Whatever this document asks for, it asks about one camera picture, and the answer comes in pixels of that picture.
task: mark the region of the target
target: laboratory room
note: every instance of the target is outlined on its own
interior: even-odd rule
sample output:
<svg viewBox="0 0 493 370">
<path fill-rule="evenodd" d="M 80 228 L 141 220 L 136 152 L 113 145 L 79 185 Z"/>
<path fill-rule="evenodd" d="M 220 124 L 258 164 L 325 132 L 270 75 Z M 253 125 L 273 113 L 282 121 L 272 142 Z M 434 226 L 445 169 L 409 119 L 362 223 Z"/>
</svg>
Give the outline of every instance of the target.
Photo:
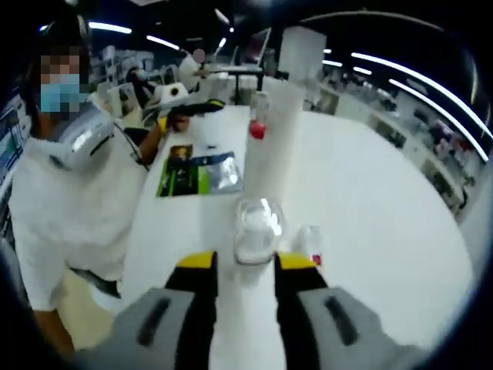
<svg viewBox="0 0 493 370">
<path fill-rule="evenodd" d="M 475 5 L 385 4 L 33 5 L 2 368 L 489 368 L 493 59 Z"/>
</svg>

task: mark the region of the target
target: fluorescent light strip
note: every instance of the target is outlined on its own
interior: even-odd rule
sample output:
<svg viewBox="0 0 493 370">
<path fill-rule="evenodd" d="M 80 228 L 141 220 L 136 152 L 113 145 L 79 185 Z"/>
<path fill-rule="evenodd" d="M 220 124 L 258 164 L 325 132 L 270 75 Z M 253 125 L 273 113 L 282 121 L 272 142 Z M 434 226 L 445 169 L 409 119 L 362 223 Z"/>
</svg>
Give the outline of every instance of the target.
<svg viewBox="0 0 493 370">
<path fill-rule="evenodd" d="M 433 81 L 432 79 L 429 79 L 426 76 L 423 76 L 422 74 L 413 71 L 412 69 L 409 69 L 407 67 L 401 66 L 400 64 L 390 62 L 388 60 L 382 59 L 382 58 L 377 58 L 375 56 L 368 56 L 365 54 L 360 54 L 359 52 L 352 52 L 351 56 L 354 58 L 359 58 L 359 59 L 364 59 L 368 60 L 370 62 L 375 62 L 379 64 L 383 64 L 384 66 L 391 67 L 394 69 L 397 69 L 398 71 L 407 73 L 410 76 L 413 76 L 415 79 L 419 79 L 431 87 L 434 87 L 436 90 L 438 90 L 440 93 L 444 94 L 447 96 L 452 102 L 457 104 L 459 107 L 461 107 L 464 112 L 471 117 L 477 124 L 480 126 L 492 139 L 493 139 L 493 134 L 491 134 L 490 130 L 486 125 L 481 121 L 481 119 L 478 117 L 476 113 L 472 111 L 471 108 L 469 108 L 462 100 L 460 100 L 456 95 L 454 95 L 452 92 L 448 91 L 446 88 L 444 88 L 442 85 L 439 83 Z"/>
<path fill-rule="evenodd" d="M 465 129 L 465 127 L 463 127 L 459 121 L 457 121 L 449 112 L 447 112 L 445 109 L 443 109 L 441 106 L 439 106 L 437 103 L 429 100 L 429 98 L 427 98 L 426 96 L 424 96 L 423 94 L 421 94 L 420 92 L 412 89 L 411 87 L 403 84 L 403 83 L 400 83 L 398 81 L 396 81 L 395 79 L 389 79 L 388 80 L 392 85 L 396 85 L 397 87 L 400 87 L 401 89 L 403 89 L 404 91 L 410 93 L 411 95 L 414 95 L 416 96 L 417 98 L 423 100 L 425 103 L 427 103 L 429 106 L 431 106 L 433 109 L 435 109 L 437 112 L 439 112 L 443 117 L 445 117 L 446 119 L 448 119 L 450 122 L 452 122 L 454 124 L 455 127 L 457 127 L 459 129 L 459 131 L 461 131 L 461 133 L 469 140 L 469 142 L 472 144 L 472 146 L 478 151 L 479 155 L 481 156 L 481 158 L 485 161 L 485 162 L 488 162 L 488 155 L 486 154 L 486 152 L 483 150 L 483 148 L 481 148 L 481 146 L 479 145 L 479 143 L 475 140 L 474 137 L 472 137 L 472 135 Z"/>
<path fill-rule="evenodd" d="M 334 60 L 323 60 L 322 63 L 327 66 L 342 67 L 341 62 L 335 62 Z"/>
<path fill-rule="evenodd" d="M 369 70 L 367 70 L 365 68 L 353 67 L 353 70 L 356 71 L 356 72 L 363 73 L 365 75 L 370 75 L 371 74 L 371 71 L 369 71 Z"/>
<path fill-rule="evenodd" d="M 106 23 L 99 23 L 99 22 L 89 22 L 89 27 L 91 29 L 105 29 L 106 31 L 126 33 L 127 35 L 129 33 L 132 33 L 132 30 L 126 27 L 121 27 L 119 25 L 108 25 Z"/>
<path fill-rule="evenodd" d="M 221 22 L 224 22 L 226 23 L 227 25 L 229 25 L 230 23 L 230 20 L 223 14 L 221 13 L 221 11 L 219 9 L 214 9 L 214 11 L 216 12 L 216 16 L 217 18 L 221 21 Z"/>
<path fill-rule="evenodd" d="M 161 44 L 164 46 L 168 46 L 171 49 L 179 50 L 179 46 L 172 44 L 171 42 L 167 42 L 166 40 L 158 39 L 157 37 L 149 36 L 149 35 L 146 36 L 146 39 L 148 39 L 149 41 L 157 42 L 158 44 Z"/>
</svg>

